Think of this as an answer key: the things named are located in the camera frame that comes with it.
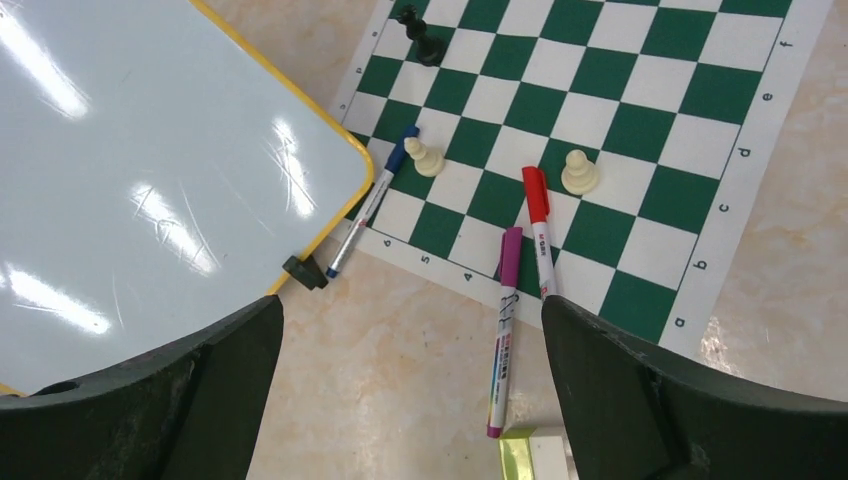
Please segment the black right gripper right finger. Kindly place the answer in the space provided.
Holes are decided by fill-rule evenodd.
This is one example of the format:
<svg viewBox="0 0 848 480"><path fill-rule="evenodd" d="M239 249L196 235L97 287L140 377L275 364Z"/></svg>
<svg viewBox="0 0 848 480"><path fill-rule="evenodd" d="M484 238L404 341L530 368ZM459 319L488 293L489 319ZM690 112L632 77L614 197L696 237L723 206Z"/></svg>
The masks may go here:
<svg viewBox="0 0 848 480"><path fill-rule="evenodd" d="M710 368L561 296L541 309L582 479L843 479L847 406Z"/></svg>

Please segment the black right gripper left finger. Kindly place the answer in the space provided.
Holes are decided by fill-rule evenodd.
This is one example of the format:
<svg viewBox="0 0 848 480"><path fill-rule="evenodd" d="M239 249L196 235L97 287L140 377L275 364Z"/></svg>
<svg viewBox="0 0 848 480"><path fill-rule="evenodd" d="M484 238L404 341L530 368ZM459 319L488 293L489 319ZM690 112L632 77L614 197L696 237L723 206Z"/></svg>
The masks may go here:
<svg viewBox="0 0 848 480"><path fill-rule="evenodd" d="M243 479L284 329L265 296L108 368L1 399L5 479Z"/></svg>

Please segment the yellow framed whiteboard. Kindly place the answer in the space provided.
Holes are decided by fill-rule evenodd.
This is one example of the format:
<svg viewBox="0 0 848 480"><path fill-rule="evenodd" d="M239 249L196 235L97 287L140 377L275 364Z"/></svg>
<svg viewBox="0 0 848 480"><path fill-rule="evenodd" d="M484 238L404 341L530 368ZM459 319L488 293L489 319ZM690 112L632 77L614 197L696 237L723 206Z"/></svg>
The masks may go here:
<svg viewBox="0 0 848 480"><path fill-rule="evenodd" d="M203 1L1 5L1 391L31 395L275 293L374 177Z"/></svg>

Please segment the blue capped marker pen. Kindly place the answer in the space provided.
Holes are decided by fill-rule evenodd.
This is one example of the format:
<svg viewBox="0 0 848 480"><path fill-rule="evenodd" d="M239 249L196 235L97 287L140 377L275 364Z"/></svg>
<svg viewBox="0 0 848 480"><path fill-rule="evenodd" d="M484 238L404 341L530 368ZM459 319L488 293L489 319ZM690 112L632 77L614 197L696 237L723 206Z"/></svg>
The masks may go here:
<svg viewBox="0 0 848 480"><path fill-rule="evenodd" d="M388 156L383 172L380 174L379 178L374 183L373 188L366 196L363 205L359 209L350 228L348 229L338 251L326 269L326 275L329 278L334 279L341 272L344 263L353 252L359 237L365 230L371 217L380 206L381 201L389 189L392 179L400 170L404 158L407 155L404 146L405 140L409 137L417 137L419 133L420 128L418 126L409 125L405 128L403 134L395 143L395 146Z"/></svg>

